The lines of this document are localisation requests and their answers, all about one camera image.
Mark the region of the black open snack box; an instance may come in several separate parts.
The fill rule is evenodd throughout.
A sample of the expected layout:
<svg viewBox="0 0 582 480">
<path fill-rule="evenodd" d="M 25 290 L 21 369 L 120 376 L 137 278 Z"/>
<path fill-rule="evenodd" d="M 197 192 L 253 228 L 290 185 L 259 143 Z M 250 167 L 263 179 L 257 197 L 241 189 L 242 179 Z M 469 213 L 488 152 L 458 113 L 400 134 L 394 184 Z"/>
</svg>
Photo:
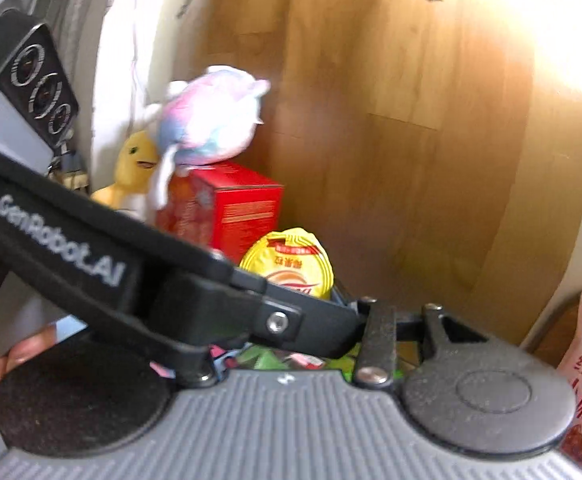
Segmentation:
<svg viewBox="0 0 582 480">
<path fill-rule="evenodd" d="M 305 284 L 304 278 L 298 278 L 292 283 L 290 280 L 281 282 L 281 286 L 296 290 L 302 294 L 320 297 L 315 294 L 315 287 Z M 362 300 L 353 299 L 349 292 L 340 286 L 335 280 L 327 292 L 326 300 L 357 310 L 358 313 L 368 315 L 376 298 L 363 297 Z M 361 351 L 361 343 L 355 346 L 340 359 L 327 359 L 322 356 L 309 356 L 299 352 L 272 349 L 245 342 L 241 347 L 228 349 L 211 346 L 211 357 L 219 374 L 225 374 L 228 370 L 340 370 L 347 382 L 352 382 L 354 367 Z"/>
</svg>

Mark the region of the yellow duck plush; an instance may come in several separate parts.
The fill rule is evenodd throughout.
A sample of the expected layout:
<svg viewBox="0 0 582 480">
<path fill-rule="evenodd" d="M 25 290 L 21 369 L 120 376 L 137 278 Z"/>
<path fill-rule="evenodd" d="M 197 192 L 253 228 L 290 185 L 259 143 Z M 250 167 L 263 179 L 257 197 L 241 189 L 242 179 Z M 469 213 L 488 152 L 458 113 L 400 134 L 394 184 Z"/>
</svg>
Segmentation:
<svg viewBox="0 0 582 480">
<path fill-rule="evenodd" d="M 160 154 L 151 136 L 144 130 L 134 132 L 120 149 L 114 182 L 93 192 L 90 197 L 101 205 L 145 222 L 149 184 L 159 161 Z"/>
</svg>

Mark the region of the pastel plush toy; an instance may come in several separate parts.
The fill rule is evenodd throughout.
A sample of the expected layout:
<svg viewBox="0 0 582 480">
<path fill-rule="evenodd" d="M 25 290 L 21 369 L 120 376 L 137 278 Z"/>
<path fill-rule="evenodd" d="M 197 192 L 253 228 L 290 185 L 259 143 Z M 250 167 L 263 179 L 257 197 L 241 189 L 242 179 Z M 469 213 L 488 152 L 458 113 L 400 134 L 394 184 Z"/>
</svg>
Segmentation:
<svg viewBox="0 0 582 480">
<path fill-rule="evenodd" d="M 163 101 L 142 110 L 136 126 L 148 133 L 160 156 L 149 181 L 149 211 L 167 205 L 169 179 L 177 167 L 216 164 L 249 147 L 269 90 L 266 79 L 213 65 L 198 78 L 172 81 Z"/>
</svg>

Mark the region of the yellow lid milk tea cup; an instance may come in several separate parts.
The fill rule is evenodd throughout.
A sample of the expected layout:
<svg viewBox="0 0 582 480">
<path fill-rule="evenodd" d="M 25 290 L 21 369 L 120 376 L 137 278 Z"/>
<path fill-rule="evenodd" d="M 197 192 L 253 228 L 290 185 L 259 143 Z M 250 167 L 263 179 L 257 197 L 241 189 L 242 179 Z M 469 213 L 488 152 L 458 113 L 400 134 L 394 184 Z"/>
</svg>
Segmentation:
<svg viewBox="0 0 582 480">
<path fill-rule="evenodd" d="M 240 268 L 320 299 L 330 298 L 334 283 L 326 249 L 302 228 L 267 233 L 247 251 Z"/>
</svg>

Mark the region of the red gift box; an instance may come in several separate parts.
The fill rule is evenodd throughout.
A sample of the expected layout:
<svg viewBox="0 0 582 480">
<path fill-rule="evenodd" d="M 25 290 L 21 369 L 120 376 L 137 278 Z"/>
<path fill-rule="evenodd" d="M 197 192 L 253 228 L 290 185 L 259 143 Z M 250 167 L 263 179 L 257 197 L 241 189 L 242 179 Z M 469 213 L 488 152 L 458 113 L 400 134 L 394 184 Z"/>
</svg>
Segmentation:
<svg viewBox="0 0 582 480">
<path fill-rule="evenodd" d="M 277 229 L 283 186 L 234 162 L 181 167 L 167 183 L 155 224 L 186 242 L 217 249 L 238 263 Z"/>
</svg>

